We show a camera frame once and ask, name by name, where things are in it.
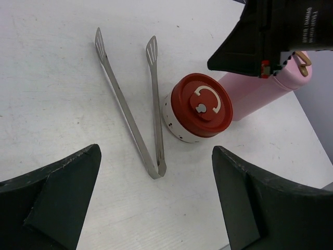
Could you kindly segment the pink lid with brown handle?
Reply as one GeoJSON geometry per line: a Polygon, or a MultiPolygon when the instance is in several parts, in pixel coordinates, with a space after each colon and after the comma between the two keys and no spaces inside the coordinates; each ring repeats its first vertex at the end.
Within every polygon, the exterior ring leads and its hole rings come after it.
{"type": "Polygon", "coordinates": [[[283,69],[274,76],[276,83],[285,90],[294,91],[307,85],[312,77],[312,62],[305,51],[296,51],[283,69]]]}

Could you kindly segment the metal bowl with red band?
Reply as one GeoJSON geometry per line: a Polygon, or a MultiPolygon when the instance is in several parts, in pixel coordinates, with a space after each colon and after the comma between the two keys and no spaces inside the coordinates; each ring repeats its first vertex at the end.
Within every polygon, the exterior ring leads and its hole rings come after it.
{"type": "Polygon", "coordinates": [[[162,115],[169,131],[179,140],[186,143],[199,143],[208,139],[192,134],[180,124],[172,109],[171,93],[162,102],[162,115]]]}

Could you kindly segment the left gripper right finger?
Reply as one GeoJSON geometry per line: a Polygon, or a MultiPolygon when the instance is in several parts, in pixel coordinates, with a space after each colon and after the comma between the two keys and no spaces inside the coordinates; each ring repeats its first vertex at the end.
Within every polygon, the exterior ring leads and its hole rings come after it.
{"type": "Polygon", "coordinates": [[[222,146],[212,165],[231,249],[332,249],[332,192],[253,165],[222,146]]]}

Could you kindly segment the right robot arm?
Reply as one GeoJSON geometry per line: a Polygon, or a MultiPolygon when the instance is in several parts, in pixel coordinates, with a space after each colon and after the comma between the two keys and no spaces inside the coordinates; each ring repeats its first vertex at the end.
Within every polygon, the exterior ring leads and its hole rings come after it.
{"type": "Polygon", "coordinates": [[[332,50],[332,1],[246,1],[208,69],[268,78],[297,51],[332,50]]]}

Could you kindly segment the metal tongs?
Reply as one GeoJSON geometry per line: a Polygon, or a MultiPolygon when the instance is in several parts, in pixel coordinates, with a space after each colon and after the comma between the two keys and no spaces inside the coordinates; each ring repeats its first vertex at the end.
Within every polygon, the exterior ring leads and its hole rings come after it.
{"type": "Polygon", "coordinates": [[[157,73],[157,58],[158,58],[158,44],[156,36],[152,36],[146,45],[145,53],[147,57],[148,66],[151,74],[151,86],[152,86],[152,101],[153,101],[153,121],[154,121],[154,133],[155,133],[155,149],[156,149],[156,160],[154,164],[152,157],[146,147],[146,144],[142,138],[142,135],[137,127],[134,117],[130,111],[130,108],[125,100],[125,97],[120,89],[117,79],[111,68],[108,56],[106,54],[103,36],[100,28],[97,28],[95,34],[95,48],[103,66],[112,88],[116,94],[120,107],[125,115],[127,124],[130,127],[130,131],[134,137],[139,153],[143,159],[144,167],[149,176],[156,180],[164,177],[167,171],[167,165],[164,156],[164,145],[163,145],[163,133],[161,124],[161,111],[160,111],[160,98],[158,89],[158,73],[157,73]]]}

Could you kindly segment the red round lid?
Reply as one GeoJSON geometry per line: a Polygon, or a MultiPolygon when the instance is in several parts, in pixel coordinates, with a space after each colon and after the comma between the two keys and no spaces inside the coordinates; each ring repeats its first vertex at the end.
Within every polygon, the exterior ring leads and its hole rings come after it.
{"type": "Polygon", "coordinates": [[[191,73],[179,81],[171,92],[171,107],[182,127],[202,138],[223,132],[233,118],[225,89],[202,73],[191,73]]]}

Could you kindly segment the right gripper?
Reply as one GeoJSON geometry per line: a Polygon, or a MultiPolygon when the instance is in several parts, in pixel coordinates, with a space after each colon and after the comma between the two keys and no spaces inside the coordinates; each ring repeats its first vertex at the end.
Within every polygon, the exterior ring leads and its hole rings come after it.
{"type": "Polygon", "coordinates": [[[291,1],[246,1],[240,20],[207,62],[208,69],[267,78],[285,66],[291,1]]]}

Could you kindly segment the pink cylindrical container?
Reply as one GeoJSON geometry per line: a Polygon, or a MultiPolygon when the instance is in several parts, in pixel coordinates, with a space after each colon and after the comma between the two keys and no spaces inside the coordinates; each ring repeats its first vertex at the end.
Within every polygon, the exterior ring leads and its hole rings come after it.
{"type": "Polygon", "coordinates": [[[228,72],[218,80],[230,97],[234,121],[239,121],[285,94],[293,92],[280,87],[274,76],[263,79],[228,72]]]}

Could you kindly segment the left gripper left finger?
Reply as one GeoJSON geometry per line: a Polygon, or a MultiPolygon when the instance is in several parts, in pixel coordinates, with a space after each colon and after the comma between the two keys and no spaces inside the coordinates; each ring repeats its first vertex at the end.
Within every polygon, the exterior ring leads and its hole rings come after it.
{"type": "Polygon", "coordinates": [[[76,249],[99,172],[97,144],[1,182],[1,249],[76,249]]]}

